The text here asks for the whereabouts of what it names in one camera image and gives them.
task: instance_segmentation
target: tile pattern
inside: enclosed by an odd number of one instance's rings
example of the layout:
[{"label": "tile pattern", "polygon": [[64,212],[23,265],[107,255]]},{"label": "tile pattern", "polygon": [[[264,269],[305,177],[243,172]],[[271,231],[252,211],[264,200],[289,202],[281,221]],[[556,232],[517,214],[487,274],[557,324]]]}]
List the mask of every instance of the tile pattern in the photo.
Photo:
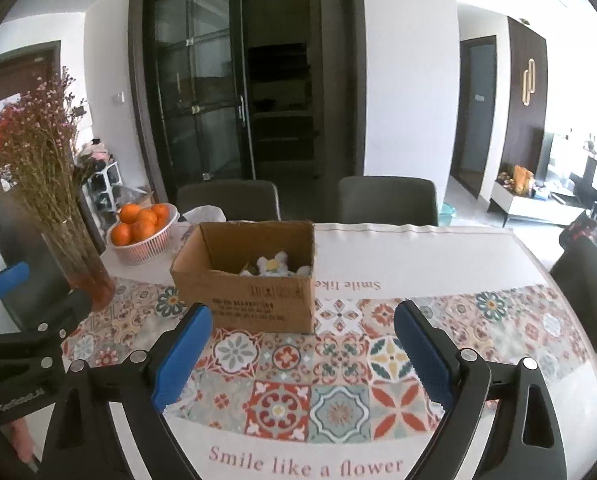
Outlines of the tile pattern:
[{"label": "tile pattern", "polygon": [[[112,304],[64,342],[70,360],[121,362],[141,344],[134,339],[143,325],[140,337],[149,332],[155,340],[185,312],[173,287],[116,283]],[[434,431],[443,409],[429,400],[393,333],[400,301],[319,300],[313,335],[216,328],[166,413],[233,433],[315,444]],[[457,346],[499,362],[533,356],[548,383],[589,358],[566,302],[544,285],[414,301]],[[485,413],[494,410],[492,401]]]}]

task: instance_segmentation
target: glass vase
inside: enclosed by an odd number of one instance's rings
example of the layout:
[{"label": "glass vase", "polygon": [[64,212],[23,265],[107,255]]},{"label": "glass vase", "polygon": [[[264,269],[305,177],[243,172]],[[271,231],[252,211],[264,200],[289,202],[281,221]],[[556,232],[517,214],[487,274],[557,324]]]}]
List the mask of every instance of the glass vase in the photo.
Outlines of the glass vase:
[{"label": "glass vase", "polygon": [[83,218],[78,215],[48,226],[43,235],[69,286],[89,294],[93,312],[107,307],[114,298],[116,285],[96,251]]}]

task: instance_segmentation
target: white plastic basket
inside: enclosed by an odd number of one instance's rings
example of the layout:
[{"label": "white plastic basket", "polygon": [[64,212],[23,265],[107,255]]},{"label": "white plastic basket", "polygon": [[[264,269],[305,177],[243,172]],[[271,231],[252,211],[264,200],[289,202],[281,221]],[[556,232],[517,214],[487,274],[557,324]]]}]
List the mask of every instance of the white plastic basket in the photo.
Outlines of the white plastic basket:
[{"label": "white plastic basket", "polygon": [[176,206],[166,204],[170,210],[169,221],[159,232],[153,234],[149,238],[135,244],[130,244],[122,247],[117,247],[112,243],[111,235],[112,229],[120,222],[116,222],[107,231],[107,247],[111,247],[118,255],[121,263],[126,265],[139,265],[155,258],[160,253],[165,251],[172,241],[172,225],[178,220],[179,212]]}]

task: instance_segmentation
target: cardboard box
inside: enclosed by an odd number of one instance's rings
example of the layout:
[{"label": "cardboard box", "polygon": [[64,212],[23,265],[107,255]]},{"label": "cardboard box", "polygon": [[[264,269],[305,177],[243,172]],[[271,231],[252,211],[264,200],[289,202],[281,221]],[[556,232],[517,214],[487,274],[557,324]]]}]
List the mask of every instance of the cardboard box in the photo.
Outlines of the cardboard box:
[{"label": "cardboard box", "polygon": [[290,270],[313,269],[310,222],[208,222],[190,235],[170,272],[185,303],[204,303],[214,326],[252,332],[313,332],[313,273],[239,276],[259,256],[288,254]]}]

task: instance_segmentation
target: dining table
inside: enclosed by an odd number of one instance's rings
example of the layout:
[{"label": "dining table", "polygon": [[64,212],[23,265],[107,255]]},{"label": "dining table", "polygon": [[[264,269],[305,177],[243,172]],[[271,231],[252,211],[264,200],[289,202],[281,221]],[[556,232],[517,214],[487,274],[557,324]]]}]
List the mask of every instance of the dining table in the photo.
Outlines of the dining table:
[{"label": "dining table", "polygon": [[[175,224],[170,248],[138,266],[104,252],[114,300],[66,338],[66,365],[117,364],[176,326],[186,306],[170,265],[189,228]],[[533,357],[557,415],[568,479],[585,475],[597,459],[597,358],[558,286],[511,230],[314,229],[313,332],[215,328],[165,409],[203,478],[403,479],[443,417],[393,330],[405,299],[459,348],[510,364]],[[122,405],[111,408],[134,477],[149,479]],[[485,406],[457,478],[472,478],[495,410],[495,402]]]}]

